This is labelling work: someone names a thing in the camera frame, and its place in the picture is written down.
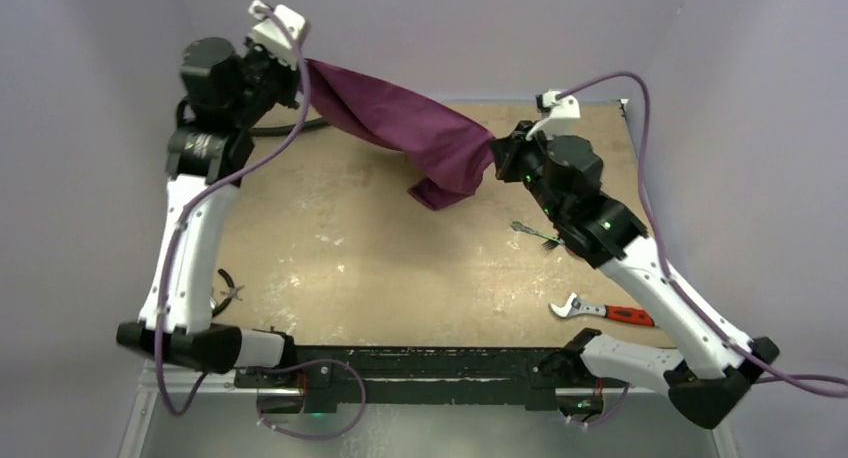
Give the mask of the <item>purple cloth napkin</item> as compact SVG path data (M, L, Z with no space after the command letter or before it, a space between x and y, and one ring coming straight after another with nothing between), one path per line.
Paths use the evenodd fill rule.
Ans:
M315 59L311 106L332 126L401 152L423 178L408 193L439 211L473 196L493 163L494 135L471 118L407 88Z

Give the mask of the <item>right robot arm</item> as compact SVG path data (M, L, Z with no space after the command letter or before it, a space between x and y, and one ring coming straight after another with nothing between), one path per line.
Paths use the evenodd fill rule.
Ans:
M495 175L521 183L564 248L630 295L672 340L671 349L627 343L586 328L563 349L561 370L576 385L614 379L667 397L691 423L716 428L779 355L767 337L752 338L724 319L672 266L623 203L602 190L604 162L578 136L490 141Z

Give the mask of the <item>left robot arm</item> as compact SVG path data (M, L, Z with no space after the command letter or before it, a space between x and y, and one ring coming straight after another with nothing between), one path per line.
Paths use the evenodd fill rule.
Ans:
M254 149L251 128L275 105L295 107L298 51L248 38L238 53L226 39L197 40L180 66L185 97L167 145L167 213L153 283L136 320L119 324L119 346L198 372L259 367L272 386L297 377L289 338L217 324L211 298L229 210Z

